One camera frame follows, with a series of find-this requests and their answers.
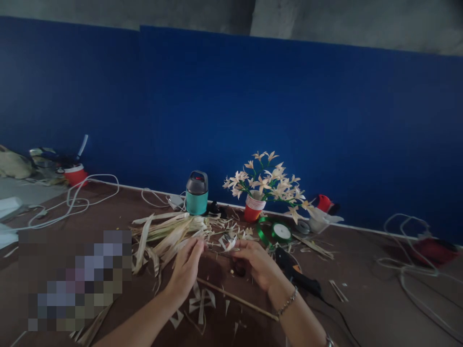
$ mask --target tape roll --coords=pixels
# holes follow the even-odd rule
[[[307,235],[308,233],[311,232],[310,225],[308,225],[306,222],[299,220],[298,223],[296,224],[296,229],[304,235]]]
[[[272,223],[272,237],[275,241],[277,241],[278,243],[288,243],[291,241],[291,238],[292,238],[291,230],[286,224],[281,223],[279,221],[274,221],[272,218],[269,218],[269,217],[261,217],[257,223],[256,229],[265,247],[270,246],[270,249],[273,249],[272,243],[269,241],[267,236],[265,236],[265,234],[262,231],[262,227],[260,225],[261,223],[265,223],[265,222]]]

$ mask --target blue panel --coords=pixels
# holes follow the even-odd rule
[[[139,32],[7,17],[0,32],[0,143],[76,153],[87,133],[88,172],[146,184]]]
[[[140,42],[152,188],[181,192],[202,170],[210,199],[244,204],[223,178],[276,150],[347,224],[402,212],[463,243],[463,59],[153,27]]]

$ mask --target left hand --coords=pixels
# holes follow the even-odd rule
[[[177,254],[174,272],[165,291],[175,298],[185,301],[196,281],[198,263],[206,248],[203,239],[190,239]]]

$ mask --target concrete wall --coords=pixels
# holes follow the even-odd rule
[[[140,25],[249,35],[254,0],[1,0],[0,15],[139,30]]]
[[[463,56],[462,0],[1,0],[0,15]]]
[[[463,55],[463,1],[306,0],[291,38]]]

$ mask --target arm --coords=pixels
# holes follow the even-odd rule
[[[269,295],[273,308],[281,309],[294,293],[294,286],[257,242],[240,240],[236,247],[241,250],[234,252],[233,257],[246,262],[252,277]],[[325,330],[300,294],[284,310],[280,322],[294,347],[327,345]]]
[[[190,239],[178,252],[174,273],[167,287],[140,311],[103,337],[95,347],[150,347],[169,318],[187,299],[198,274],[204,241]]]

